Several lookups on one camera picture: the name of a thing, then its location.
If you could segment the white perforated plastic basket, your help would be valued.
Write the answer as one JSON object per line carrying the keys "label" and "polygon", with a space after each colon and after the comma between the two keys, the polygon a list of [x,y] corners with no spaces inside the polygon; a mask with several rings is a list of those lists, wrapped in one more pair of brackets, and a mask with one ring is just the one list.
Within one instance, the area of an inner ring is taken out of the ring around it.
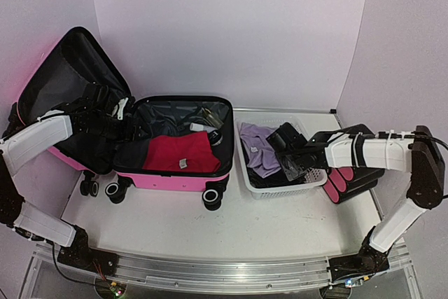
{"label": "white perforated plastic basket", "polygon": [[244,179],[244,185],[256,200],[267,199],[272,197],[290,196],[307,193],[315,187],[322,186],[327,181],[327,174],[322,169],[309,169],[307,172],[296,180],[289,181],[282,170],[262,178],[254,169],[247,166],[249,163],[249,155],[244,148],[240,139],[240,130],[242,125],[252,124],[258,127],[277,129],[284,123],[290,123],[296,131],[304,136],[309,137],[302,121],[294,116],[277,117],[273,113],[261,113],[259,116],[247,116],[239,114],[235,118],[235,136],[237,146],[237,157],[239,158],[239,166]]}

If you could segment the red garment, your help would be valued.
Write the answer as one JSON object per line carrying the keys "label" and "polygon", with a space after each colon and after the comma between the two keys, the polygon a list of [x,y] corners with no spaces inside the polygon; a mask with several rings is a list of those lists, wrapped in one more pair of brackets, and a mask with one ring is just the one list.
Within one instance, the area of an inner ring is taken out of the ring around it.
{"label": "red garment", "polygon": [[220,167],[206,132],[150,140],[143,164],[145,170],[161,172],[214,173]]}

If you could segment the pink hard-shell kids suitcase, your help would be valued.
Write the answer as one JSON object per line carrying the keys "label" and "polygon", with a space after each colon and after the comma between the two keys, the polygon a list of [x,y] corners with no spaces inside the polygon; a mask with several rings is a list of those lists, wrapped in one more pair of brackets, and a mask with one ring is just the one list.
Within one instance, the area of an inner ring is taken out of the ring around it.
{"label": "pink hard-shell kids suitcase", "polygon": [[231,103],[216,96],[162,95],[137,99],[94,36],[70,29],[20,93],[4,137],[55,111],[72,134],[50,151],[84,174],[83,195],[96,196],[96,175],[115,173],[105,187],[112,203],[131,186],[199,192],[206,209],[221,206],[232,168]]}

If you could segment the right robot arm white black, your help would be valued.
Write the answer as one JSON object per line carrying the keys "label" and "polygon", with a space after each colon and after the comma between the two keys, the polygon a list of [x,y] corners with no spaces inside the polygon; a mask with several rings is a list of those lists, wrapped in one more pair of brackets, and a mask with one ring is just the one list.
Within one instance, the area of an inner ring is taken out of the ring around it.
{"label": "right robot arm white black", "polygon": [[387,169],[410,175],[409,187],[394,208],[363,240],[356,254],[331,258],[335,280],[374,275],[389,268],[391,247],[426,211],[444,199],[445,162],[439,147],[447,144],[419,125],[410,132],[361,131],[354,125],[317,132],[309,141],[297,141],[284,127],[267,137],[288,180],[309,169]]}

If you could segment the dark round cosmetic compact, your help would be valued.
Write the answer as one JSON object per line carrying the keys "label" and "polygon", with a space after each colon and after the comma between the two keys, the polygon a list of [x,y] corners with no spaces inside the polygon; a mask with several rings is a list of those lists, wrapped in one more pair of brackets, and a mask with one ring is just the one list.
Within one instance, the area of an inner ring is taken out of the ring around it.
{"label": "dark round cosmetic compact", "polygon": [[211,146],[218,146],[223,141],[223,135],[219,130],[212,130],[208,133],[208,139]]}

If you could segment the lilac purple shirt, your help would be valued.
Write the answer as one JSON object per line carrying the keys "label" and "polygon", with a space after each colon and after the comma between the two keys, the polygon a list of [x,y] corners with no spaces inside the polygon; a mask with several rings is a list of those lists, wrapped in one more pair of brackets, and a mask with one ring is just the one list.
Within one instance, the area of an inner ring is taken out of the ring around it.
{"label": "lilac purple shirt", "polygon": [[242,123],[239,137],[248,155],[248,168],[265,179],[281,170],[274,149],[267,138],[275,131],[272,127]]}

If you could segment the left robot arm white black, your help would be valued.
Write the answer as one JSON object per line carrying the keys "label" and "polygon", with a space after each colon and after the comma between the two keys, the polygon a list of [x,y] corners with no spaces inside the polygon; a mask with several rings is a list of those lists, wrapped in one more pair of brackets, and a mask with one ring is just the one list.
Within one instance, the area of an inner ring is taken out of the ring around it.
{"label": "left robot arm white black", "polygon": [[15,175],[30,161],[76,134],[93,134],[113,142],[133,141],[140,122],[122,98],[107,112],[109,89],[89,84],[74,101],[51,108],[36,120],[1,139],[1,223],[28,240],[49,241],[66,248],[67,258],[80,269],[94,263],[87,232],[40,210],[19,194]]}

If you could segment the black denim jeans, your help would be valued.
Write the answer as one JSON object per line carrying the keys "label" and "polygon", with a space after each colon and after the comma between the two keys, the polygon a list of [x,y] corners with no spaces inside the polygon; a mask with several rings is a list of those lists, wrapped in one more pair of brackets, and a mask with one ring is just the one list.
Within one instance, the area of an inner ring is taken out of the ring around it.
{"label": "black denim jeans", "polygon": [[250,181],[250,184],[254,188],[258,189],[294,186],[306,183],[305,176],[301,176],[293,181],[289,181],[282,170],[271,174],[266,178],[262,178],[253,169],[248,168],[248,179]]}

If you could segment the pink and black drawer organizer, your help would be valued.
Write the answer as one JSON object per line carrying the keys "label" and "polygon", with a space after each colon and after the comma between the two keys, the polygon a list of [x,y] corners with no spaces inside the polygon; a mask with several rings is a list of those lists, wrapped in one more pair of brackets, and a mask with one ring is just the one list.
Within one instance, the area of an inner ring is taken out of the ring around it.
{"label": "pink and black drawer organizer", "polygon": [[327,171],[327,181],[323,185],[326,195],[334,204],[341,204],[374,188],[383,177],[383,169],[341,167]]}

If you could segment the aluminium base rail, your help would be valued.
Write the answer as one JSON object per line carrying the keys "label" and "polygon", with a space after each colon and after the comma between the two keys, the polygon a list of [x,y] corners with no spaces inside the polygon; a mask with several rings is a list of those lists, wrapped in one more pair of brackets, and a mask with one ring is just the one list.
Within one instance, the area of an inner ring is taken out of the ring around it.
{"label": "aluminium base rail", "polygon": [[88,276],[194,293],[289,292],[367,284],[412,264],[402,239],[371,270],[356,265],[350,255],[249,262],[156,258],[89,248],[85,237],[73,247],[57,249],[56,261]]}

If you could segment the white cosmetic tube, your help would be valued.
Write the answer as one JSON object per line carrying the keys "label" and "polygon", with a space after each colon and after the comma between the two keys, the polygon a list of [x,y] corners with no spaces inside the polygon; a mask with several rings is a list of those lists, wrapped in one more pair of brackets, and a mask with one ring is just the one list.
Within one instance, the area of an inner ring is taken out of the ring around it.
{"label": "white cosmetic tube", "polygon": [[190,131],[192,132],[207,132],[210,133],[214,131],[215,128],[209,125],[203,125],[199,123],[191,123],[190,124]]}

